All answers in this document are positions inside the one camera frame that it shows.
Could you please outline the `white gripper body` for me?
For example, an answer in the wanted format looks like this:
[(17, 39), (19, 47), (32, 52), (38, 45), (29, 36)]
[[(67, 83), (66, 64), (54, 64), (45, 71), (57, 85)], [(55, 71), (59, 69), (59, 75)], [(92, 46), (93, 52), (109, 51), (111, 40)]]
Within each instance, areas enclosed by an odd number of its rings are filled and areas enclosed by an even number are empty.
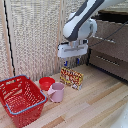
[(68, 58), (73, 56), (81, 56), (87, 53), (88, 41), (80, 40), (74, 41), (73, 45), (64, 42), (58, 45), (58, 56), (60, 58)]

